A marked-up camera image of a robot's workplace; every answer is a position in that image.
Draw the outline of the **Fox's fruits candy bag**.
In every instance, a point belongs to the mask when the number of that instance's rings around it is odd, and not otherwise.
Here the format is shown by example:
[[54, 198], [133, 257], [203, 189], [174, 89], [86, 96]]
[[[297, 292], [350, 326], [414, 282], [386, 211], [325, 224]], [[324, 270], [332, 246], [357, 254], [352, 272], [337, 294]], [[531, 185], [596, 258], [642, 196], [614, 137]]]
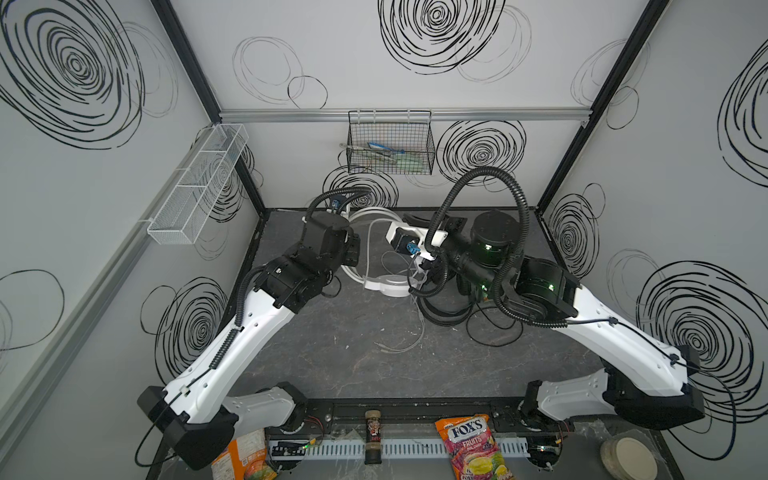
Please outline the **Fox's fruits candy bag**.
[[515, 479], [488, 425], [489, 416], [440, 419], [435, 423], [456, 479]]

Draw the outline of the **orange snack bag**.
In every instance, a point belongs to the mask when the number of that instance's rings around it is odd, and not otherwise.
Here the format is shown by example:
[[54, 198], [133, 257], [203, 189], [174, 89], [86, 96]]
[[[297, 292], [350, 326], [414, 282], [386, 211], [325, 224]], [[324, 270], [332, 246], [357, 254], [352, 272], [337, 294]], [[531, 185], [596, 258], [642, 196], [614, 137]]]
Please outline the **orange snack bag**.
[[264, 430], [232, 440], [211, 464], [214, 480], [273, 480], [277, 473], [267, 463]]

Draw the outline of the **small dark spice bottle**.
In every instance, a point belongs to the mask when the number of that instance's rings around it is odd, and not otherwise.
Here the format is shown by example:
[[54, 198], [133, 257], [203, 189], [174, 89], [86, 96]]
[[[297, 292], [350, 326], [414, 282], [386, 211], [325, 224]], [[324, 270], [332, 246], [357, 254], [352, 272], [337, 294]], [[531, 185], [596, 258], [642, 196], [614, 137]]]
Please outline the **small dark spice bottle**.
[[365, 421], [364, 464], [378, 465], [382, 463], [381, 412], [379, 410], [367, 410]]

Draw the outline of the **black headphones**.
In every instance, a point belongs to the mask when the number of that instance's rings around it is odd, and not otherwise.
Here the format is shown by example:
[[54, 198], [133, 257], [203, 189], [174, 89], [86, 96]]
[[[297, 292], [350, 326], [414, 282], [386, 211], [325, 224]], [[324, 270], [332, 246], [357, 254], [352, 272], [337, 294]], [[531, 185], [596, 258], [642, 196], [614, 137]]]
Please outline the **black headphones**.
[[470, 296], [460, 292], [454, 283], [446, 285], [435, 296], [418, 297], [416, 305], [427, 322], [446, 328], [464, 323], [474, 309]]

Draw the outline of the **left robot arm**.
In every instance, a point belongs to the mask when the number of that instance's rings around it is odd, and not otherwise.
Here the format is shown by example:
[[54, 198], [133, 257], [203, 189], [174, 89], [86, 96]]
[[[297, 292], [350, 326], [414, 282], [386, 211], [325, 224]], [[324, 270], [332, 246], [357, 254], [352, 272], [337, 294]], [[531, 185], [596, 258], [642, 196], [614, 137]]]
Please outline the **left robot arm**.
[[345, 187], [312, 200], [300, 240], [246, 273], [226, 328], [173, 380], [150, 386], [139, 396], [139, 407], [173, 458], [201, 470], [240, 436], [271, 427], [289, 432], [303, 427], [307, 399], [293, 385], [281, 382], [239, 397], [230, 390], [268, 341], [309, 301], [323, 295], [337, 271], [358, 262], [360, 240], [349, 220], [318, 206], [339, 196], [346, 207], [370, 193], [367, 187]]

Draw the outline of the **clear acrylic wall shelf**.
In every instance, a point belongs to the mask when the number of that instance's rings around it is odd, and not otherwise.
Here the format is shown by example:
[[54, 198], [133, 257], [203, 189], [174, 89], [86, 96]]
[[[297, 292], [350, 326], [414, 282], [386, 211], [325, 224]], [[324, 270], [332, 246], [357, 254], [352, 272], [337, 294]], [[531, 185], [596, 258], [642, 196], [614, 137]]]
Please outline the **clear acrylic wall shelf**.
[[242, 206], [236, 165], [247, 149], [243, 125], [218, 123], [197, 134], [191, 159], [150, 222], [147, 233], [160, 245], [191, 245], [205, 225], [231, 221]]

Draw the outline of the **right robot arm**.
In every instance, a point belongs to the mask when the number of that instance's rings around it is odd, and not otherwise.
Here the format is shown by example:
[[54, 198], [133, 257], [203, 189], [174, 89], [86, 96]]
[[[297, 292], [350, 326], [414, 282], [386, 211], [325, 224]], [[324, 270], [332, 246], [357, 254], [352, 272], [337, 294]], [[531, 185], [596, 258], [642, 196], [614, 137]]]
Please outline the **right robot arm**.
[[[491, 210], [478, 216], [470, 237], [447, 222], [462, 190], [476, 178], [493, 178], [511, 193], [518, 215]], [[606, 306], [555, 262], [526, 255], [530, 209], [516, 178], [498, 167], [478, 167], [449, 190], [430, 219], [407, 218], [390, 228], [392, 247], [435, 272], [431, 289], [413, 288], [422, 307], [450, 277], [463, 279], [470, 300], [455, 318], [466, 320], [487, 300], [506, 317], [552, 329], [577, 341], [603, 366], [596, 373], [559, 382], [532, 381], [520, 405], [531, 429], [572, 417], [616, 416], [650, 430], [672, 430], [706, 415], [695, 375], [706, 372], [688, 347], [653, 338]]]

